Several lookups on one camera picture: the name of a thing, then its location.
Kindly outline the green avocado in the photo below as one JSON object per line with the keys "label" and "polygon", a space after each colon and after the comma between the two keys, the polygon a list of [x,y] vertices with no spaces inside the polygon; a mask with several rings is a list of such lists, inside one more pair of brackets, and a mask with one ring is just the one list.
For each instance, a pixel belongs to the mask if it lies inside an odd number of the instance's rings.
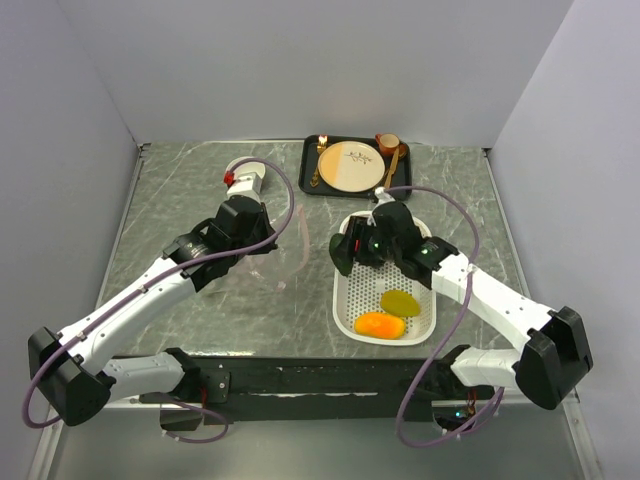
{"label": "green avocado", "polygon": [[329,255],[338,272],[347,277],[354,265],[355,239],[343,233],[335,233],[329,242]]}

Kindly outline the clear zip top bag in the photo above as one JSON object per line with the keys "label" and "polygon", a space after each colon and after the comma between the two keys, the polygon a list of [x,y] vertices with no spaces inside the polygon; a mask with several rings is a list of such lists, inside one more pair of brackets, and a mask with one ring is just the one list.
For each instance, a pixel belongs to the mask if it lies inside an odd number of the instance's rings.
{"label": "clear zip top bag", "polygon": [[298,205],[287,229],[276,241],[277,249],[244,257],[228,275],[215,281],[213,291],[282,291],[309,261],[310,243],[305,211]]}

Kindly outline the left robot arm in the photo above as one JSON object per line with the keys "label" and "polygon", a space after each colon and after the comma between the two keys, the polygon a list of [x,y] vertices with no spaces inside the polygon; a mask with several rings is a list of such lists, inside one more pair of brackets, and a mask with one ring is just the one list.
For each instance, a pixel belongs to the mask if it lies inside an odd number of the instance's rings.
{"label": "left robot arm", "polygon": [[115,356],[159,314],[226,275],[244,256],[275,250],[274,232],[264,204],[234,195],[98,310],[59,332],[43,327],[32,334],[30,375],[59,418],[77,426],[109,402],[138,394],[165,393],[179,402],[199,395],[201,369],[179,348]]}

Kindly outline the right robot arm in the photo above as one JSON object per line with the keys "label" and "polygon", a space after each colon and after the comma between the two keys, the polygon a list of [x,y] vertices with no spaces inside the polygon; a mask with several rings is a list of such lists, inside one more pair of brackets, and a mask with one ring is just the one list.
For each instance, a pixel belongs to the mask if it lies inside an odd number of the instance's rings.
{"label": "right robot arm", "polygon": [[483,272],[446,240],[420,230],[398,201],[348,217],[329,244],[342,276],[355,265],[393,264],[406,278],[467,307],[498,331],[508,349],[455,348],[437,375],[439,390],[460,398],[471,387],[516,388],[533,404],[555,409],[593,367],[581,315],[554,310]]}

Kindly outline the white and brown bowl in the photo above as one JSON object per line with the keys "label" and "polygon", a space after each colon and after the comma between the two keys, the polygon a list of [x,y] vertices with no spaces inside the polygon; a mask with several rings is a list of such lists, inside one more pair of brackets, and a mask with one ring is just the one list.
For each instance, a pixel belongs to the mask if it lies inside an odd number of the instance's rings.
{"label": "white and brown bowl", "polygon": [[248,171],[256,171],[266,175],[266,167],[263,163],[251,161],[250,156],[242,156],[235,158],[228,165],[227,169],[236,173],[245,173]]}

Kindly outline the cream and peach plate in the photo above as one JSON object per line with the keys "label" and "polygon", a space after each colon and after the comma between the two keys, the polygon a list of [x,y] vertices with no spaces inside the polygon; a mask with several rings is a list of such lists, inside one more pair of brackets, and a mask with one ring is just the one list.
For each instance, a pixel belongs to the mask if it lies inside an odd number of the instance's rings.
{"label": "cream and peach plate", "polygon": [[321,179],[330,187],[347,193],[374,188],[385,170],[380,153],[372,146],[356,141],[330,145],[318,160]]}

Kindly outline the black serving tray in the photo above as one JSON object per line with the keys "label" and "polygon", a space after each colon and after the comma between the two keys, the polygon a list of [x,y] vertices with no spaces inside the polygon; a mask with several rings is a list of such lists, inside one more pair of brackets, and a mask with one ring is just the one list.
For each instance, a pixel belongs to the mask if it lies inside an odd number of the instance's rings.
{"label": "black serving tray", "polygon": [[[321,177],[320,177],[320,183],[316,188],[312,188],[310,186],[310,180],[315,170],[316,160],[317,160],[316,144],[318,141],[318,136],[319,135],[310,135],[304,140],[303,153],[301,156],[300,172],[299,172],[299,179],[298,179],[298,184],[300,189],[309,195],[316,195],[316,196],[361,198],[361,199],[371,198],[375,187],[370,190],[366,190],[359,193],[341,192],[327,185],[321,179]],[[342,142],[342,141],[362,142],[372,146],[380,153],[380,151],[378,150],[377,142],[374,138],[359,138],[359,137],[336,136],[336,135],[328,136],[328,146],[336,144],[338,142]],[[382,156],[385,162],[385,168],[387,170],[391,162],[391,157],[390,156],[385,157],[381,153],[380,155]],[[412,170],[411,170],[411,153],[409,149],[406,156],[398,164],[391,186],[395,187],[395,186],[402,186],[402,185],[410,185],[411,183],[412,183]]]}

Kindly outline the white plastic basket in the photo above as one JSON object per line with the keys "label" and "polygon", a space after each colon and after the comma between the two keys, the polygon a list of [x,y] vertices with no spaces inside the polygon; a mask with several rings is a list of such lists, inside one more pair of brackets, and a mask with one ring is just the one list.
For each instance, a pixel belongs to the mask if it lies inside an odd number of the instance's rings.
{"label": "white plastic basket", "polygon": [[[341,262],[333,264],[332,312],[334,322],[344,335],[359,342],[390,347],[414,346],[431,337],[436,327],[435,292],[404,276],[392,262],[378,268],[355,262],[347,276],[339,270],[341,265]],[[391,291],[405,292],[420,307],[418,314],[403,319],[403,335],[386,339],[359,333],[357,319],[368,313],[382,313],[382,297]]]}

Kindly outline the yellow-green mango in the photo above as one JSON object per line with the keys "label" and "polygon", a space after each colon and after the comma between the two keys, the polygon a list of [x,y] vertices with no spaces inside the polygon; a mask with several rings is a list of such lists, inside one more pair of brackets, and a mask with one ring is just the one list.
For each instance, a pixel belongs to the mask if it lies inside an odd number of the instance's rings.
{"label": "yellow-green mango", "polygon": [[402,318],[417,317],[422,311],[419,302],[403,290],[389,290],[383,293],[380,308],[387,314]]}

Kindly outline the gold spoon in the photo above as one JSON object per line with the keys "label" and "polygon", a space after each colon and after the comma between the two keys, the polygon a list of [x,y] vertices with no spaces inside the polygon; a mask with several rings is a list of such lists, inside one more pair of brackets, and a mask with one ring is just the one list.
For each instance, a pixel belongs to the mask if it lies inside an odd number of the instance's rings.
{"label": "gold spoon", "polygon": [[384,177],[375,186],[375,188],[383,187],[388,189],[391,187],[393,177],[396,173],[399,162],[406,156],[409,147],[405,143],[400,143],[391,156],[389,168],[385,171]]}

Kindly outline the orange mango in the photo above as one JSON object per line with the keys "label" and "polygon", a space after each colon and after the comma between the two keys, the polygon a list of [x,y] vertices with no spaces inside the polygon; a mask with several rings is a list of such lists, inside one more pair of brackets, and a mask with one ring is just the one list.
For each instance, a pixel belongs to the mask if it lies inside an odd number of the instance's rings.
{"label": "orange mango", "polygon": [[397,340],[406,331],[405,321],[383,312],[369,312],[354,321],[354,331],[363,336],[382,340]]}

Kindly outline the small brown cup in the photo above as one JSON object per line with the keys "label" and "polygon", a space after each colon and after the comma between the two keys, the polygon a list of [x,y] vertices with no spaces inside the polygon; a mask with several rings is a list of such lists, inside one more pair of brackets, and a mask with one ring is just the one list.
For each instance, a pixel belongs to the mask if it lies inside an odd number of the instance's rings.
{"label": "small brown cup", "polygon": [[392,133],[379,133],[375,135],[378,150],[383,156],[391,156],[400,147],[399,137]]}

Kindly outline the gold fork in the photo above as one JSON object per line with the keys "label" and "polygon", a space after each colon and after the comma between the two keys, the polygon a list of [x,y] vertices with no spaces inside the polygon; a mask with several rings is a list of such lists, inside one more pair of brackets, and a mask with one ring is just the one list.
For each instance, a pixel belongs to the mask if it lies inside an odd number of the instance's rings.
{"label": "gold fork", "polygon": [[310,180],[310,186],[312,188],[316,188],[320,183],[320,172],[319,172],[320,157],[324,153],[324,151],[327,149],[327,146],[328,146],[328,136],[319,135],[318,141],[316,144],[316,153],[317,153],[316,166]]}

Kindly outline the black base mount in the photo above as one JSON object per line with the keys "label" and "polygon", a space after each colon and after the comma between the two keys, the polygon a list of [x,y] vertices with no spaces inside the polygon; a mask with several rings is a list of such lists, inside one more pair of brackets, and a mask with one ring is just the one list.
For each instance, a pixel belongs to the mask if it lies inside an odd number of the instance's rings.
{"label": "black base mount", "polygon": [[419,359],[194,357],[171,398],[230,422],[396,415]]}

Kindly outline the aluminium rail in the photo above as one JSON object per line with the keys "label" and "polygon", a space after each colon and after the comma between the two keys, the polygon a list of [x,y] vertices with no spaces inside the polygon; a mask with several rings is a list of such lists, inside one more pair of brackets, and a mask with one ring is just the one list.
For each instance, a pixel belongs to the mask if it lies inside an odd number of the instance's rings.
{"label": "aluminium rail", "polygon": [[51,407],[59,414],[62,420],[69,420],[71,423],[78,423],[92,418],[104,408],[110,407],[136,407],[136,406],[169,406],[180,407],[192,411],[205,411],[201,405],[190,404],[186,401],[175,399],[164,393],[148,393],[142,395],[134,395],[122,398],[115,398],[108,402],[98,400],[96,404],[89,402],[87,405],[75,400],[68,402],[62,395],[53,393],[43,393],[43,396],[50,403]]}

